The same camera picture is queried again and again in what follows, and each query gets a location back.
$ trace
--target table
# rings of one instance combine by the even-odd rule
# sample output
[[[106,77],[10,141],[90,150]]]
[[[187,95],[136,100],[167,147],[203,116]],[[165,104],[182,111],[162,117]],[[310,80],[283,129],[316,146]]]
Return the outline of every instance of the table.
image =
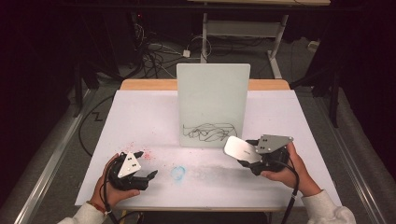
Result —
[[[283,6],[328,6],[330,0],[191,0],[193,2],[203,2],[206,5],[211,3],[224,4],[255,4],[255,5],[283,5]],[[208,35],[231,35],[231,36],[255,36],[255,37],[274,37],[274,47],[267,51],[269,63],[271,65],[274,78],[282,78],[279,66],[276,62],[276,53],[282,40],[283,32],[286,28],[289,15],[283,15],[281,22],[258,22],[258,21],[210,21],[207,13],[204,13],[202,31],[202,53],[201,63],[207,62],[207,36]]]
[[[147,190],[138,197],[120,202],[119,209],[285,210],[291,189],[283,184],[255,176],[235,159],[226,156],[221,148],[178,146],[176,87],[176,81],[171,79],[123,82],[114,98],[76,205],[89,200],[97,177],[114,153],[142,150],[146,156],[139,162],[146,167],[146,173],[154,169],[159,173],[150,181]],[[313,178],[329,192],[335,204],[341,205],[298,99],[294,91],[288,90],[287,82],[250,80],[249,89],[242,138],[257,138],[264,130],[269,134],[294,136],[294,144]],[[302,195],[298,196],[295,207],[304,208]]]

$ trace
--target human hand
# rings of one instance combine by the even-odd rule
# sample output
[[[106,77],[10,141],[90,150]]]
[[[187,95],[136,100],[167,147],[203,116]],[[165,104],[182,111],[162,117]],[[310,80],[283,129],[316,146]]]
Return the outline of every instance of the human hand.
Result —
[[[294,147],[294,144],[292,142],[288,143],[286,145],[286,148],[290,154],[290,160],[288,162],[288,165],[294,167],[295,171],[300,177],[299,191],[305,197],[320,193],[321,189],[319,188],[317,183],[312,179],[312,177],[309,175],[303,160],[296,152],[296,148]],[[271,171],[262,171],[261,175],[270,180],[280,181],[289,188],[294,189],[296,184],[296,177],[294,173],[286,168],[277,173]]]
[[[105,208],[105,204],[102,201],[104,199],[104,188],[102,187],[104,184],[104,180],[106,178],[106,169],[110,165],[111,162],[113,162],[119,154],[114,155],[110,161],[107,162],[105,169],[102,173],[102,176],[98,179],[96,182],[96,186],[91,198],[91,203],[95,203],[102,208]],[[130,189],[130,190],[119,190],[119,189],[114,189],[113,186],[107,181],[106,182],[106,194],[107,194],[107,202],[110,205],[110,207],[114,207],[118,202],[128,199],[134,196],[137,196],[140,194],[140,191],[138,189]]]

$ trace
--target white table surface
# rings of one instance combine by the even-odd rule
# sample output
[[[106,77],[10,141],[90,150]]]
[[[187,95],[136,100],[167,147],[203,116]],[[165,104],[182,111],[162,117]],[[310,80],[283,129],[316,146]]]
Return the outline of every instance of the white table surface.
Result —
[[[294,91],[249,91],[242,139],[261,134],[294,137],[308,172],[340,199]],[[118,91],[108,114],[76,205],[92,196],[98,177],[115,154],[144,151],[145,175],[158,170],[148,189],[118,208],[151,211],[276,211],[286,209],[292,189],[255,176],[222,148],[178,145],[177,91]],[[300,193],[295,207],[303,207]]]

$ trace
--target wrist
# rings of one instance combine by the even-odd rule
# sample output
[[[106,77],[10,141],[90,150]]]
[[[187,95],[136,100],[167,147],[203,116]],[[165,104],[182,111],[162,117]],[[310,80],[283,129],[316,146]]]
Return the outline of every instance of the wrist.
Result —
[[[301,179],[299,191],[304,195],[304,197],[321,193],[320,187],[310,176],[308,178]]]
[[[103,205],[103,203],[98,203],[97,201],[87,201],[88,204],[90,204],[92,207],[96,208],[96,210],[100,211],[101,213],[103,213],[103,215],[106,214],[106,209],[105,206]]]
[[[100,198],[100,196],[98,196],[98,197],[92,196],[91,199],[88,202],[97,204],[98,206],[102,207],[106,211],[105,204],[103,203],[103,201]]]

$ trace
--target sleeve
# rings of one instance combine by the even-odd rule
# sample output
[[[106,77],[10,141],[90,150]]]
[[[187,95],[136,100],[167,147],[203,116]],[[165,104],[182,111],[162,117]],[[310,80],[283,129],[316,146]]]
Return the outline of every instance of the sleeve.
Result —
[[[84,203],[73,217],[66,217],[59,224],[99,224],[103,223],[106,216],[88,203]]]
[[[302,201],[308,213],[308,224],[356,223],[353,213],[347,207],[336,206],[326,190],[314,196],[303,197]]]

